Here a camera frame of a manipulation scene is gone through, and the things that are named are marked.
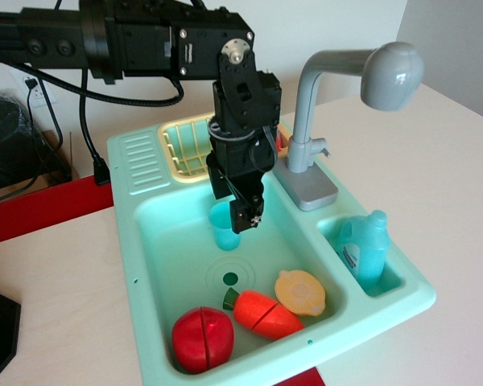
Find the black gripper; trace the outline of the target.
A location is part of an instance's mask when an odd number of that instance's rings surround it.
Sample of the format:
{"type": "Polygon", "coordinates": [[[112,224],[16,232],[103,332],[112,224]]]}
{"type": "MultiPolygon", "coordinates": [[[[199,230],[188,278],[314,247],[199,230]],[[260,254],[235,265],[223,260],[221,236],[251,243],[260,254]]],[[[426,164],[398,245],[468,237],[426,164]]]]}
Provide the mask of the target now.
{"type": "Polygon", "coordinates": [[[275,165],[275,127],[265,125],[233,137],[218,124],[209,124],[208,134],[212,149],[207,167],[215,199],[235,197],[229,202],[234,233],[256,228],[264,210],[262,176],[275,165]]]}

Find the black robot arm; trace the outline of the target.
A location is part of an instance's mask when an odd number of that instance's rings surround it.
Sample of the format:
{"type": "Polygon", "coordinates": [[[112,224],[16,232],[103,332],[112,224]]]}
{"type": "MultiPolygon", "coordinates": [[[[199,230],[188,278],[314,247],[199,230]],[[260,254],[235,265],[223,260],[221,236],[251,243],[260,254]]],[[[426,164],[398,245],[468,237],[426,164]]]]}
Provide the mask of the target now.
{"type": "Polygon", "coordinates": [[[0,12],[0,63],[52,81],[52,69],[88,70],[113,84],[160,76],[213,84],[206,158],[213,194],[230,197],[234,232],[256,228],[262,176],[278,157],[282,89],[256,68],[254,33],[239,14],[203,2],[82,1],[77,10],[0,12]]]}

